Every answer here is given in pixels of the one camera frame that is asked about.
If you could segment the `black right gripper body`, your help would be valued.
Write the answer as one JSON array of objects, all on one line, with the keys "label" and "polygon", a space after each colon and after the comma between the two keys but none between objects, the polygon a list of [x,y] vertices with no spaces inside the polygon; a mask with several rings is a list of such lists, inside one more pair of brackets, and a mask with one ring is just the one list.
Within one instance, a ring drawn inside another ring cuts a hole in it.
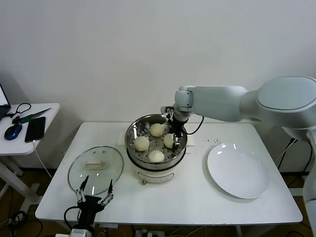
[{"label": "black right gripper body", "polygon": [[184,122],[178,121],[175,118],[169,118],[168,123],[170,125],[169,133],[175,136],[182,136]]}]

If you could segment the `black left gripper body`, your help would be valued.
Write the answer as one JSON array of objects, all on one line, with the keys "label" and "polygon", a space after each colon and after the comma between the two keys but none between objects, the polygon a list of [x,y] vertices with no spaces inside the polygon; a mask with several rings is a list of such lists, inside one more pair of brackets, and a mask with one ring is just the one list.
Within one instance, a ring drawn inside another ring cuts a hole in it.
[{"label": "black left gripper body", "polygon": [[104,210],[104,205],[98,203],[102,199],[95,196],[85,196],[85,202],[78,203],[80,209],[77,229],[93,230],[96,214]]}]

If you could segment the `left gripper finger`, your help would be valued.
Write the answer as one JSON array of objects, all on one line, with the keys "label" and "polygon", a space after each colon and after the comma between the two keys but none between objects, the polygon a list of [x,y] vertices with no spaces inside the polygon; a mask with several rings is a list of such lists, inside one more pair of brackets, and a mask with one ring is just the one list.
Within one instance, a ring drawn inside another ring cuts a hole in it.
[{"label": "left gripper finger", "polygon": [[89,176],[87,176],[85,180],[81,183],[80,187],[76,189],[76,196],[77,196],[78,203],[86,202],[84,189],[85,189],[88,179],[89,179]]},{"label": "left gripper finger", "polygon": [[110,184],[109,184],[107,196],[105,198],[99,200],[98,204],[100,204],[102,206],[106,206],[106,205],[108,205],[111,202],[113,197],[114,197],[114,195],[113,195],[113,180],[111,180]]}]

